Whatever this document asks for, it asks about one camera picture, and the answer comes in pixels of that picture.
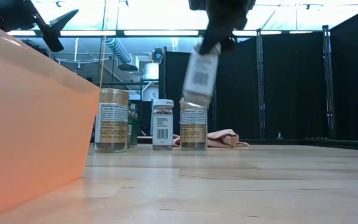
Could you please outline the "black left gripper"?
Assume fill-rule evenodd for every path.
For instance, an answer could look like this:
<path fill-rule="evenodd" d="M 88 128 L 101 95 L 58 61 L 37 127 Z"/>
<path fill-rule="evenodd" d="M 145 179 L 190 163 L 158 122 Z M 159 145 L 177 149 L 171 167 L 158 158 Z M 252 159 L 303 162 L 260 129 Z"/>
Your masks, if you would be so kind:
<path fill-rule="evenodd" d="M 42 30 L 42 38 L 52 52 L 64 49 L 58 36 L 66 24 L 78 13 L 74 9 L 52 21 L 50 29 Z M 31 0 L 0 0 L 0 29 L 3 31 L 27 30 L 39 26 L 47 27 Z"/>

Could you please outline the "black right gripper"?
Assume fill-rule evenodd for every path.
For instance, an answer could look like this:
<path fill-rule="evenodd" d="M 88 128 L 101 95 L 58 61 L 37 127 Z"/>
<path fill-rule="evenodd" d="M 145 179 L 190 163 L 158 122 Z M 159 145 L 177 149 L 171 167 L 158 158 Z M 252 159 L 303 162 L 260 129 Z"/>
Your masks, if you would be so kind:
<path fill-rule="evenodd" d="M 233 30 L 242 30 L 248 22 L 247 14 L 253 10 L 255 2 L 256 0 L 188 0 L 192 11 L 206 11 L 208 16 L 199 54 L 210 53 Z M 236 45 L 237 37 L 229 36 L 227 50 L 233 51 Z"/>

